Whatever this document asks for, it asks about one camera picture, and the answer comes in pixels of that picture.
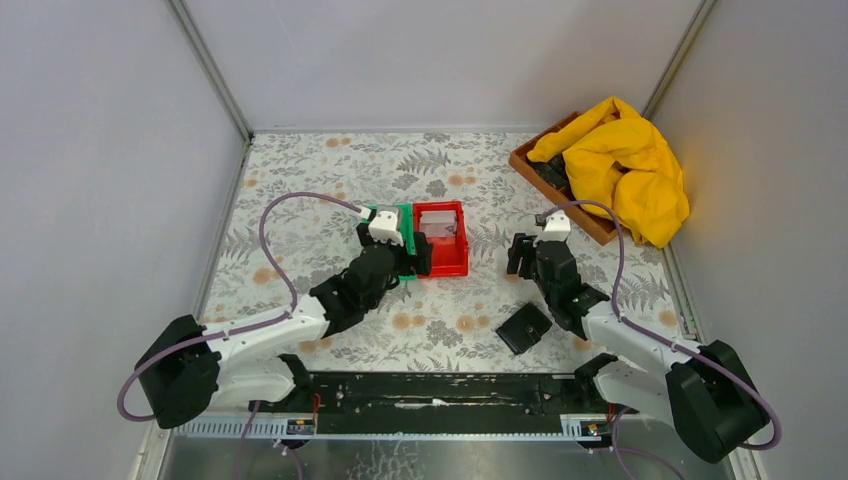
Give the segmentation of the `green plastic bin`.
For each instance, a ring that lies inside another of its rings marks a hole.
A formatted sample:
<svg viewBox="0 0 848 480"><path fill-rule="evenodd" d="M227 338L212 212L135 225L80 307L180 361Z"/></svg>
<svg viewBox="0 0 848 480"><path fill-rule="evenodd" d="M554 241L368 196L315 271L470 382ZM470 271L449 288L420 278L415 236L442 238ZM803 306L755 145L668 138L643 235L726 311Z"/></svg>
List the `green plastic bin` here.
<svg viewBox="0 0 848 480"><path fill-rule="evenodd" d="M395 204L395 207L400 211L400 227L399 231L405 241L405 248L408 255L415 256L416 247L414 244L414 228L413 228L413 209L411 204ZM416 279L416 274L412 268L408 268L405 273L399 275L400 281L412 281Z"/></svg>

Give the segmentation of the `red plastic bin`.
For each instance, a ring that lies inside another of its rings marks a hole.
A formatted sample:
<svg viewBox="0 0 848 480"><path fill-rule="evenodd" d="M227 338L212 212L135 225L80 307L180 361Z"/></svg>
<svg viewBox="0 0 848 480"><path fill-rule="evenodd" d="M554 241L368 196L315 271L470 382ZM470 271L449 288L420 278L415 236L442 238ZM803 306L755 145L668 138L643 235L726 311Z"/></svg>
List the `red plastic bin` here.
<svg viewBox="0 0 848 480"><path fill-rule="evenodd" d="M430 278L465 277L470 269L469 241L466 233L465 215L459 201L414 203L414 230L419 230L419 219L425 210L454 210L458 217L457 234L454 238L428 238L433 245L432 272Z"/></svg>

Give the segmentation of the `brown wooden tray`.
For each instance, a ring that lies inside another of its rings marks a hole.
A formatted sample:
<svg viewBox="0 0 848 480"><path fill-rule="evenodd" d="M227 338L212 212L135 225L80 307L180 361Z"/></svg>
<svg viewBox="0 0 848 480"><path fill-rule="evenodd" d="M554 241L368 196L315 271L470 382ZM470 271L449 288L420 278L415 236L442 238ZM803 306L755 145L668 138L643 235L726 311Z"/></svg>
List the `brown wooden tray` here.
<svg viewBox="0 0 848 480"><path fill-rule="evenodd" d="M555 205L574 200L570 184L565 177L563 177L563 181L558 184L551 184L548 182L537 171L537 169L531 165L531 162L527 158L527 153L544 135L558 132L575 120L579 115L580 113L578 111L568 114L566 117L560 119L541 133L514 149L509 156L509 165ZM601 246L607 245L619 237L619 234L611 220L590 214L579 206L567 208L566 215L575 225L579 226Z"/></svg>

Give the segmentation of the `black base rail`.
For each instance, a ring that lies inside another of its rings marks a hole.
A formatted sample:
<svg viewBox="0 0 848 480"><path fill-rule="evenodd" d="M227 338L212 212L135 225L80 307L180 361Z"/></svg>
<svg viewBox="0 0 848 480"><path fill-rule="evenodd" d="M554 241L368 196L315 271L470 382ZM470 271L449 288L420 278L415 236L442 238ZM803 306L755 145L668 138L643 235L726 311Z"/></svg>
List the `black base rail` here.
<svg viewBox="0 0 848 480"><path fill-rule="evenodd" d="M617 405L572 374L318 372L261 413L302 414L351 433L511 432L549 428L557 416L603 425Z"/></svg>

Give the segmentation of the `clear card stack in bin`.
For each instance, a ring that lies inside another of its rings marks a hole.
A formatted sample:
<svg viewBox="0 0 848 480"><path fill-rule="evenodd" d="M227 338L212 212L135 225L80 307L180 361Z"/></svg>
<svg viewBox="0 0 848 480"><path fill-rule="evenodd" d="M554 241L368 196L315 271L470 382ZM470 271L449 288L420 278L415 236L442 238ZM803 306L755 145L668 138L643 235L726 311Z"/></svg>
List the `clear card stack in bin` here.
<svg viewBox="0 0 848 480"><path fill-rule="evenodd" d="M428 238L454 238L458 217L454 210L425 210L421 212L419 230Z"/></svg>

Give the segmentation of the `floral table mat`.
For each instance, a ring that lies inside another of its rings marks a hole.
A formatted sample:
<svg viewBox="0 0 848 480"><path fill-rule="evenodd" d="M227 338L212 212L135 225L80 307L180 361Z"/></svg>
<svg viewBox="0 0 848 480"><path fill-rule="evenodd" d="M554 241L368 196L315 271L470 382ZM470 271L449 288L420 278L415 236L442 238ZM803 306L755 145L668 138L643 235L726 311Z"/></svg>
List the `floral table mat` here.
<svg viewBox="0 0 848 480"><path fill-rule="evenodd" d="M293 346L311 370L569 372L603 346L553 327L514 355L495 330L537 287L506 273L517 232L549 201L509 165L521 133L260 134L200 319L286 308L359 253L349 204L459 201L470 270L404 282L352 329Z"/></svg>

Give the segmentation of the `dark items in tray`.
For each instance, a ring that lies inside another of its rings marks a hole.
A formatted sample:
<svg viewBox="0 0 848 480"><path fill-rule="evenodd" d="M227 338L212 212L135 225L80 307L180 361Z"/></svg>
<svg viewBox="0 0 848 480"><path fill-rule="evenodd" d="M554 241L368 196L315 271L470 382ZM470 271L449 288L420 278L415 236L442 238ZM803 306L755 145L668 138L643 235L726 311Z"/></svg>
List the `dark items in tray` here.
<svg viewBox="0 0 848 480"><path fill-rule="evenodd" d="M560 191L570 192L564 157L559 154L547 162L533 162L535 172L549 185Z"/></svg>

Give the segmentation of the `black leather card holder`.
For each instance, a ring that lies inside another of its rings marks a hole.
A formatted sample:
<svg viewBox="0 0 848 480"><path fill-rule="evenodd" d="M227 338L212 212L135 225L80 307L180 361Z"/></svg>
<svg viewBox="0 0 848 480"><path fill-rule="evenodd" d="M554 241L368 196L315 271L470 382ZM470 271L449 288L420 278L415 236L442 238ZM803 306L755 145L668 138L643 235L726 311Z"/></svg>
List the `black leather card holder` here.
<svg viewBox="0 0 848 480"><path fill-rule="evenodd" d="M542 310L533 303L527 303L495 332L514 355L521 355L538 344L551 326L552 321Z"/></svg>

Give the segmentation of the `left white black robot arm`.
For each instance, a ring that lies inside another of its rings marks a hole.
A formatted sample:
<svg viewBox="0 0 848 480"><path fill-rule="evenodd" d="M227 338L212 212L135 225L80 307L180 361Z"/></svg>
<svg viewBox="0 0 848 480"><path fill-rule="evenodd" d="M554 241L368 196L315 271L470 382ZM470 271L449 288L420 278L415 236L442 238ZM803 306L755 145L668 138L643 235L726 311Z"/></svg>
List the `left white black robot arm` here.
<svg viewBox="0 0 848 480"><path fill-rule="evenodd" d="M231 322L213 331L191 315L172 320L135 366L162 429L184 425L208 409L260 402L278 403L288 411L304 407L310 377L287 348L342 333L362 322L403 276L429 275L433 245L416 231L415 248L372 240L340 273L311 288L292 312L271 313Z"/></svg>

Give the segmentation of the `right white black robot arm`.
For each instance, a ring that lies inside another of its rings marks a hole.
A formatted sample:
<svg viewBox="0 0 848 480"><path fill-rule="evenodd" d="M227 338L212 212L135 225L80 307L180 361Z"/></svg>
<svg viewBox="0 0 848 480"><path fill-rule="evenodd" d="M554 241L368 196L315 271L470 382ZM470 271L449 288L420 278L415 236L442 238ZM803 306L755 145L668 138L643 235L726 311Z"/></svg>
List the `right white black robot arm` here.
<svg viewBox="0 0 848 480"><path fill-rule="evenodd" d="M507 272L533 281L546 305L540 310L528 304L498 328L513 353L534 346L552 325L606 347L574 372L573 396L583 410L597 412L608 403L632 407L672 427L709 463L742 447L770 422L730 345L675 342L619 319L614 299L582 280L565 242L515 234Z"/></svg>

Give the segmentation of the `yellow cloth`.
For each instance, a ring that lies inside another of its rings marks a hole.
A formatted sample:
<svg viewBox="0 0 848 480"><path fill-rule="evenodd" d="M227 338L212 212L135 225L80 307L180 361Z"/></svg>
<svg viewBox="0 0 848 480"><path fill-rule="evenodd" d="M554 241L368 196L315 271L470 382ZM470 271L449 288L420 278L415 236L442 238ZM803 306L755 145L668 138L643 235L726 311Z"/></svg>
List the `yellow cloth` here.
<svg viewBox="0 0 848 480"><path fill-rule="evenodd" d="M526 154L532 164L557 156L581 207L616 216L638 243L666 247L690 215L683 170L667 140L616 96L543 135Z"/></svg>

